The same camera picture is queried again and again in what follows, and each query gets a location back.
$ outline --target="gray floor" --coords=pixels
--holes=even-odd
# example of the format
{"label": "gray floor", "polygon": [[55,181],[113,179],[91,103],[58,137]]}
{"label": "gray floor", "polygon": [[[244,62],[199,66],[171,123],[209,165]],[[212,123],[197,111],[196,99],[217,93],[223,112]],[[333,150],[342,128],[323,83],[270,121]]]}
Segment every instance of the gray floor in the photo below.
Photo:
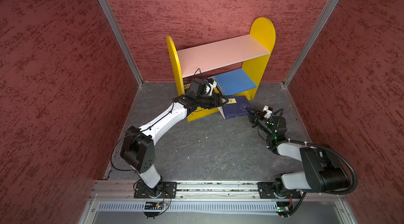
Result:
{"label": "gray floor", "polygon": [[[129,125],[139,127],[154,119],[176,96],[175,84],[145,83]],[[280,84],[261,84],[250,103],[256,109],[264,105],[274,110],[284,108],[286,137],[306,140]],[[182,120],[161,137],[155,151],[154,164],[164,180],[273,180],[276,174],[303,170],[301,162],[268,151],[247,116],[225,120],[214,113],[191,122]],[[130,168],[118,154],[113,162],[120,169]],[[108,179],[137,177],[133,171],[112,169]]]}

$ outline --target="white shelf board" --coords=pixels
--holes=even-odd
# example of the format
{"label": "white shelf board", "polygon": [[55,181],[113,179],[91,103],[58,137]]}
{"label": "white shelf board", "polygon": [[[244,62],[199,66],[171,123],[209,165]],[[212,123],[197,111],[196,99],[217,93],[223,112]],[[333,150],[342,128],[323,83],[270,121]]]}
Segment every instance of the white shelf board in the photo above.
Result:
{"label": "white shelf board", "polygon": [[177,53],[182,77],[185,78],[194,75],[198,68],[206,72],[267,55],[270,51],[248,34],[179,50]]}

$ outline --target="book cover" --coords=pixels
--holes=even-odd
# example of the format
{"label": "book cover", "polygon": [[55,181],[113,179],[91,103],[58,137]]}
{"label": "book cover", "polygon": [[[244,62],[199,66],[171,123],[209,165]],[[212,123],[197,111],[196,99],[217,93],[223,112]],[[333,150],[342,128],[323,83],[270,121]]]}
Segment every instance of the book cover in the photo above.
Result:
{"label": "book cover", "polygon": [[250,107],[250,102],[245,96],[231,96],[226,98],[229,99],[229,103],[218,108],[223,118],[231,119],[248,115],[246,107]]}

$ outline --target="metal base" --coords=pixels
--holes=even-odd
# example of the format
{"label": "metal base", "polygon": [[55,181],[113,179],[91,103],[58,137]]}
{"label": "metal base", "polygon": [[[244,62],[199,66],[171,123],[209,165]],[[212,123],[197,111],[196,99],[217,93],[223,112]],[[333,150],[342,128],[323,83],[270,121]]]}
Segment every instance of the metal base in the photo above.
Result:
{"label": "metal base", "polygon": [[138,183],[136,185],[136,189],[134,191],[133,197],[135,199],[163,199],[164,192],[166,192],[165,198],[168,199],[170,196],[172,199],[175,198],[175,194],[177,193],[177,182],[164,182],[162,185],[162,193],[160,193],[157,197],[152,197],[149,195],[146,190],[146,185],[144,183]]}
{"label": "metal base", "polygon": [[[272,189],[272,184],[273,182],[258,182],[258,192],[259,192],[259,197],[261,199],[282,199],[281,197],[278,197],[275,195],[275,192]],[[290,190],[290,195],[292,196],[292,199],[300,199],[300,193],[299,191],[296,190]]]}
{"label": "metal base", "polygon": [[[154,201],[153,199],[142,196],[141,198],[133,198],[133,184],[137,180],[97,180],[93,191],[91,191],[90,198],[83,212],[83,216],[80,224],[92,224],[92,223],[130,223],[133,219],[136,219],[139,223],[148,223],[146,217],[143,214],[144,201]],[[262,221],[253,221],[254,223],[282,223],[282,220],[276,210],[272,210],[280,202],[286,202],[283,205],[289,205],[290,198],[285,199],[260,199],[258,183],[262,181],[257,180],[177,180],[176,187],[171,187],[170,192],[175,192],[172,196],[175,199],[172,200],[172,206],[169,207],[167,212],[171,212],[171,216],[174,215],[174,219],[170,218],[170,214],[165,215],[161,220],[156,218],[154,222],[158,223],[175,223],[178,220],[175,219],[175,212],[189,212],[189,214],[200,214],[201,211],[209,213],[241,213],[238,215],[238,223],[246,223],[245,219],[240,219],[243,212],[250,211],[254,214],[248,215],[248,219],[251,222],[251,217],[258,218],[258,216],[265,215]],[[164,187],[168,191],[166,184],[170,182],[164,182]],[[297,204],[296,195],[294,198],[294,204]],[[116,214],[116,217],[127,217],[124,221],[118,221],[115,217],[112,219],[106,219],[109,215],[103,215],[105,211],[109,211],[107,214]],[[130,215],[130,213],[123,212],[139,212],[139,215]],[[324,223],[324,219],[330,220],[330,216],[333,214],[339,214],[340,217],[335,217],[329,224],[344,223],[344,224],[356,224],[354,214],[352,213],[349,204],[346,202],[344,195],[331,195],[331,194],[318,194],[314,192],[308,192],[300,209],[290,218],[291,223],[302,223],[299,215],[305,216],[305,222],[310,223]],[[218,218],[225,216],[223,214],[217,215]],[[189,219],[189,223],[197,223],[197,218],[192,216]]]}

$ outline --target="yellow side panel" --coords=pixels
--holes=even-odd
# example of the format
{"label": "yellow side panel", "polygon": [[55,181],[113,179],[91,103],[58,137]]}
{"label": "yellow side panel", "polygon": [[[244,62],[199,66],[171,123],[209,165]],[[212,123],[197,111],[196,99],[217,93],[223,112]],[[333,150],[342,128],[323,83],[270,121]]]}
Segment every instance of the yellow side panel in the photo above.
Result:
{"label": "yellow side panel", "polygon": [[217,108],[215,109],[202,109],[198,107],[194,112],[192,112],[188,117],[188,121],[193,121],[199,118],[202,118],[203,116],[207,116],[213,113],[219,112]]}
{"label": "yellow side panel", "polygon": [[173,73],[174,73],[174,79],[175,79],[175,85],[177,86],[178,96],[180,96],[181,94],[185,94],[184,82],[182,80],[182,72],[181,72],[181,66],[179,65],[177,50],[175,49],[174,42],[173,42],[171,36],[169,36],[169,35],[167,36],[167,47],[169,48],[171,66],[173,67]]}
{"label": "yellow side panel", "polygon": [[[257,18],[251,26],[250,35],[272,52],[275,45],[275,28],[270,19],[265,17]],[[242,69],[257,86],[264,75],[270,55],[263,55],[243,62]],[[255,97],[256,91],[257,88],[247,91],[251,99]]]}

